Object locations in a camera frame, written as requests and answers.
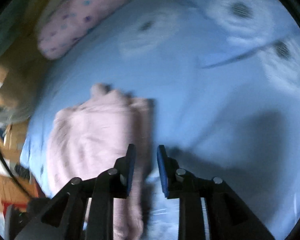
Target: crumpled pink fabric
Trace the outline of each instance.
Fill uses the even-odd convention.
[[[101,20],[129,0],[65,0],[38,36],[38,48],[48,59],[68,52]]]
[[[91,99],[59,111],[47,146],[50,190],[56,194],[73,177],[97,177],[137,147],[132,189],[127,200],[114,199],[114,239],[140,238],[143,231],[141,190],[145,166],[151,160],[149,101],[127,98],[103,85],[91,89]]]

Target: polka dot pillowcase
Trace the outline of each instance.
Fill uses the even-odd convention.
[[[48,59],[62,57],[101,20],[129,0],[63,0],[40,30],[38,48]]]

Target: bed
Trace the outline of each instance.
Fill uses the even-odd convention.
[[[98,82],[153,99],[154,146],[226,180],[276,239],[290,233],[300,217],[300,30],[278,0],[132,0],[91,30],[53,63],[29,123],[20,161],[47,196],[54,116]],[[177,239],[178,202],[160,194],[155,167],[147,183],[144,238]]]

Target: white circular pattern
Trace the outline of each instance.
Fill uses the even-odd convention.
[[[263,45],[272,35],[274,21],[264,0],[211,0],[207,15],[229,31],[228,42],[233,45]],[[246,16],[234,7],[244,6]]]
[[[274,87],[300,97],[300,46],[294,39],[283,41],[289,55],[278,53],[276,45],[261,50],[258,55],[265,74]]]
[[[159,8],[142,15],[119,37],[119,50],[123,57],[143,54],[156,48],[179,29],[176,8]]]

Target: metal pin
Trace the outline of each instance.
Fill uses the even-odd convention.
[[[179,176],[183,176],[186,174],[186,170],[184,169],[177,169],[176,174]]]
[[[78,185],[81,181],[82,181],[82,179],[75,177],[75,178],[71,179],[70,182],[72,185]]]
[[[108,170],[109,175],[116,175],[117,173],[118,173],[118,171],[115,168],[111,168],[111,169]]]
[[[215,184],[221,184],[223,182],[223,180],[221,178],[218,178],[218,177],[214,177],[212,180]]]

